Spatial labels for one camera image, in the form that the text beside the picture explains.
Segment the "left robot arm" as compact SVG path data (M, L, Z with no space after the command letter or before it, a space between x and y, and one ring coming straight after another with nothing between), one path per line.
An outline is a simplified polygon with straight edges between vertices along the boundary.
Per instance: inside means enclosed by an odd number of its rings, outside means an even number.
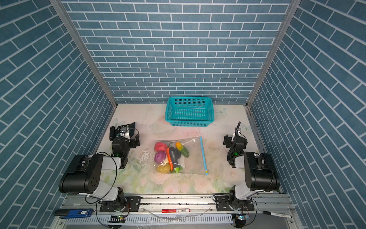
M140 135L134 139L118 136L112 140L112 154L105 152L93 156L76 155L59 183L59 191L67 194L83 194L96 199L100 212L137 212L140 197L125 197L123 189L101 181L103 170L124 169L130 149L140 146Z

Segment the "black toy eggplant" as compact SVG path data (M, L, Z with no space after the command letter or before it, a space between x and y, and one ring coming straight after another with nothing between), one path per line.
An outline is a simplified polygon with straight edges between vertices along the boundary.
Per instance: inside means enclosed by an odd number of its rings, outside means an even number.
M173 167L176 168L178 167L178 160L180 159L181 157L181 153L178 149L174 148L174 147L170 147L169 149L170 151L170 156L171 156L171 160L172 160L172 163L173 163Z

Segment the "orange toy carrot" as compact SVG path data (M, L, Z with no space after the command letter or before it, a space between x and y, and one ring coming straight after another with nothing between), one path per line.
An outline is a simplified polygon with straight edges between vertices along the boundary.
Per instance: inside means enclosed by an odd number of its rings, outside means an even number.
M169 151L170 148L167 148L166 150L166 154L167 154L167 158L168 158L168 163L170 165L170 171L172 172L173 171L173 163L172 163L172 160L171 160L171 156L170 156L170 151Z

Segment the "purple toy onion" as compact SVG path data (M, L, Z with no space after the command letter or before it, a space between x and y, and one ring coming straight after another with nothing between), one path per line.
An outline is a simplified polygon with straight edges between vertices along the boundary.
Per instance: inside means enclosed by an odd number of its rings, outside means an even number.
M161 164L165 162L166 159L166 153L164 151L158 151L154 156L154 161L157 164Z

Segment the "yellow toy potato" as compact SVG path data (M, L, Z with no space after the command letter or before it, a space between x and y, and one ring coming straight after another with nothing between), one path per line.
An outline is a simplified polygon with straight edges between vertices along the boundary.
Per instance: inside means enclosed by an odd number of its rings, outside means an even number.
M167 163L165 165L159 165L156 169L161 174L168 174L171 171L170 165Z

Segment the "clear zip top bag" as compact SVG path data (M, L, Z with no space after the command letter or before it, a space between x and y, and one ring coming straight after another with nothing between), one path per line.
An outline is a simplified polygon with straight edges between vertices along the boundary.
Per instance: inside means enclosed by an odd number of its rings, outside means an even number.
M154 142L153 172L158 174L208 175L203 138Z

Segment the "red toy pepper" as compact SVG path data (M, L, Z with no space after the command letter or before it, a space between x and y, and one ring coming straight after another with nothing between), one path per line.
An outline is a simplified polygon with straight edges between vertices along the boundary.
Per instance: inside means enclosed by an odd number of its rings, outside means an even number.
M155 152L160 152L160 151L165 152L167 150L167 148L168 148L167 144L163 143L163 142L157 142L157 143L155 143L155 146L154 146Z

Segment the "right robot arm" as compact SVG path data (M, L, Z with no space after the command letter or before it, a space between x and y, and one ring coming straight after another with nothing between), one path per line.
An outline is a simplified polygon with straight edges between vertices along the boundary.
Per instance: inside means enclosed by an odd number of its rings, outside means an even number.
M223 145L229 149L227 162L232 168L244 171L244 181L233 185L228 194L212 196L217 211L253 211L254 195L279 189L279 176L272 156L246 152L247 143L247 138L240 133L224 136Z

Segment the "orange green toy cucumber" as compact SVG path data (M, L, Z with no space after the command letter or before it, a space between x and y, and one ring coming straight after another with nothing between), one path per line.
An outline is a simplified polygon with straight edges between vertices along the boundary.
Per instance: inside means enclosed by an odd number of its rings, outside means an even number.
M184 147L184 145L180 142L177 142L176 144L176 148L180 151L180 153L185 157L185 158L188 158L190 153L189 151L187 150L186 147Z

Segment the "teal plastic basket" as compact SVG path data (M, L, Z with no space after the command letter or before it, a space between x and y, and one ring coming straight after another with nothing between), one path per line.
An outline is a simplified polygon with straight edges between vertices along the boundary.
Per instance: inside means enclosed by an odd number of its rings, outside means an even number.
M214 121L214 107L209 97L171 96L165 120L174 127L207 127Z

